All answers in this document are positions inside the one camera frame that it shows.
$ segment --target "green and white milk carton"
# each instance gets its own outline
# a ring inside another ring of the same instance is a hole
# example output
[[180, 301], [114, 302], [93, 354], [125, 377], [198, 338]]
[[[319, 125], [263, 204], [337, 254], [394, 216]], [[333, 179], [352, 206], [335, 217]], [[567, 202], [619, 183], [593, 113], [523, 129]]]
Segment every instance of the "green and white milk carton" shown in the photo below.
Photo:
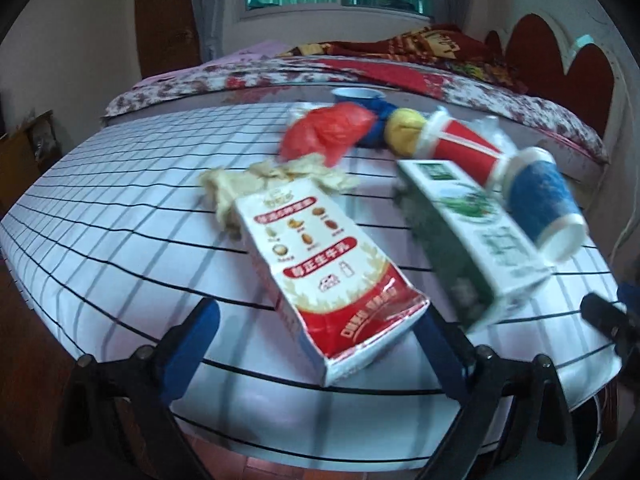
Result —
[[467, 332], [510, 317], [551, 275], [502, 206], [448, 160], [399, 160], [394, 197]]

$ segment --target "white cable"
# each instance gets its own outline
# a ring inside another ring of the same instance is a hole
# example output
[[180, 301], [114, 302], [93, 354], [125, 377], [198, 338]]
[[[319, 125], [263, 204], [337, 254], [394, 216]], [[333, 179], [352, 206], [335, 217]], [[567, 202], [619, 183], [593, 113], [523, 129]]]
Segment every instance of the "white cable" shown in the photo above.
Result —
[[605, 386], [603, 390], [604, 390], [604, 402], [602, 403], [602, 413], [604, 413], [604, 411], [607, 409], [607, 406], [609, 405], [609, 389]]
[[626, 98], [629, 105], [629, 115], [631, 120], [631, 136], [632, 142], [634, 146], [634, 163], [636, 165], [636, 183], [634, 185], [634, 206], [631, 209], [631, 216], [629, 217], [629, 221], [626, 223], [625, 228], [622, 229], [620, 236], [616, 240], [616, 243], [613, 245], [613, 249], [611, 250], [611, 254], [609, 255], [609, 268], [613, 267], [613, 261], [616, 259], [616, 253], [622, 245], [623, 242], [626, 242], [626, 234], [629, 232], [629, 229], [634, 225], [636, 221], [636, 209], [638, 208], [638, 179], [640, 178], [640, 174], [638, 172], [638, 165], [640, 165], [640, 149], [638, 148], [638, 143], [640, 139], [636, 138], [640, 136], [640, 132], [636, 135], [636, 122], [634, 121], [634, 106], [631, 101], [631, 96], [629, 95], [628, 89], [625, 89]]
[[633, 206], [633, 209], [631, 210], [631, 216], [629, 217], [629, 221], [626, 223], [625, 228], [622, 229], [620, 236], [616, 240], [616, 243], [613, 245], [613, 249], [611, 250], [611, 255], [609, 256], [609, 268], [613, 267], [613, 260], [616, 259], [616, 253], [618, 252], [618, 248], [620, 247], [622, 240], [625, 238], [626, 234], [629, 232], [629, 229], [631, 229], [631, 226], [634, 224], [636, 220], [636, 208], [638, 206], [638, 179], [640, 177], [640, 173], [638, 173], [638, 165], [640, 164], [640, 161], [638, 161], [637, 157], [635, 157], [635, 160], [636, 160], [636, 184], [634, 186], [634, 206]]

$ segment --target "milk carton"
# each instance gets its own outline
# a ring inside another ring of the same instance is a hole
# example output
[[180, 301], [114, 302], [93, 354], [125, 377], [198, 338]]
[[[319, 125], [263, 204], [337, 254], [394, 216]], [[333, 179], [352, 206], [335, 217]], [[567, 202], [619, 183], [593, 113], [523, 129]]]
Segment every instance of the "milk carton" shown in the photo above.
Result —
[[493, 198], [448, 160], [400, 160], [395, 196], [466, 331], [510, 317], [551, 275]]
[[365, 367], [428, 298], [310, 180], [235, 202], [252, 263], [316, 380]]

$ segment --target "yellow ball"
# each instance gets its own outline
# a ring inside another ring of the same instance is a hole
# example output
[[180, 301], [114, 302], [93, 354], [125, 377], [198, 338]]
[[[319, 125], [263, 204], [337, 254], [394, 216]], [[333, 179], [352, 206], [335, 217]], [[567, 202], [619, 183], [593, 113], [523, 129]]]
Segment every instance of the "yellow ball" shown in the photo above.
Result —
[[413, 156], [423, 126], [427, 123], [420, 113], [411, 108], [398, 108], [385, 126], [385, 140], [400, 156]]

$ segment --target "floral bedsheet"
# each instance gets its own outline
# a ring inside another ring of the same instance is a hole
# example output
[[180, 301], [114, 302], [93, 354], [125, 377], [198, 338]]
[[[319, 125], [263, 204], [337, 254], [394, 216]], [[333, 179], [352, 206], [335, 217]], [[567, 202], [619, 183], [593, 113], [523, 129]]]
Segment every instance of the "floral bedsheet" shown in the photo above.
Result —
[[169, 79], [157, 80], [124, 92], [107, 106], [105, 118], [209, 92], [325, 83], [378, 84], [492, 113], [541, 130], [556, 139], [570, 140], [601, 164], [609, 160], [596, 131], [554, 102], [516, 94], [436, 68], [377, 59], [287, 57], [194, 67]]

